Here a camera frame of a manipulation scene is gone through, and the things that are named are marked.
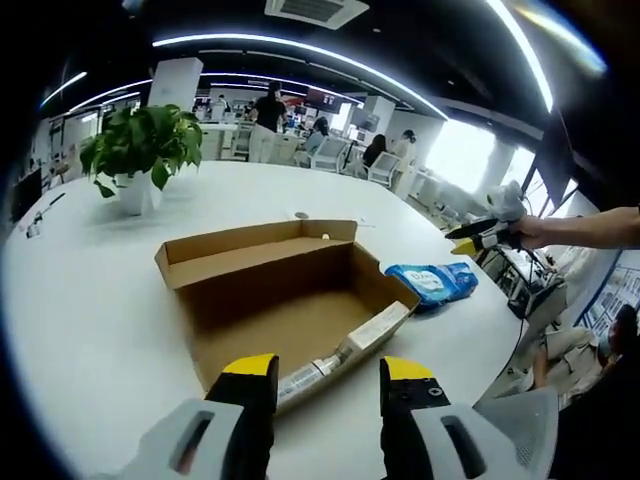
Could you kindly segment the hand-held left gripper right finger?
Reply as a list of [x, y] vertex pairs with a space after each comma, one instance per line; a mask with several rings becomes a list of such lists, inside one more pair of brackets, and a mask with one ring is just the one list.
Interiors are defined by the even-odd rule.
[[465, 404], [453, 404], [423, 365], [379, 363], [381, 449], [388, 479], [528, 479], [514, 443]]

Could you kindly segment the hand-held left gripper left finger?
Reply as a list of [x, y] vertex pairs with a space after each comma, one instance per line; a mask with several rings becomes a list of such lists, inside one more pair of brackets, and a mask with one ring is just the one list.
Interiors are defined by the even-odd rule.
[[237, 359], [203, 399], [183, 402], [140, 440], [121, 479], [265, 479], [274, 444], [279, 357]]

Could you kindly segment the person's right hand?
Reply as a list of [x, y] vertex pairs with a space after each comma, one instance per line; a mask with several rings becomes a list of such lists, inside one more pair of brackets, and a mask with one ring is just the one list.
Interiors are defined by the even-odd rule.
[[510, 225], [510, 231], [520, 238], [522, 248], [535, 250], [549, 245], [548, 227], [545, 219], [525, 215]]

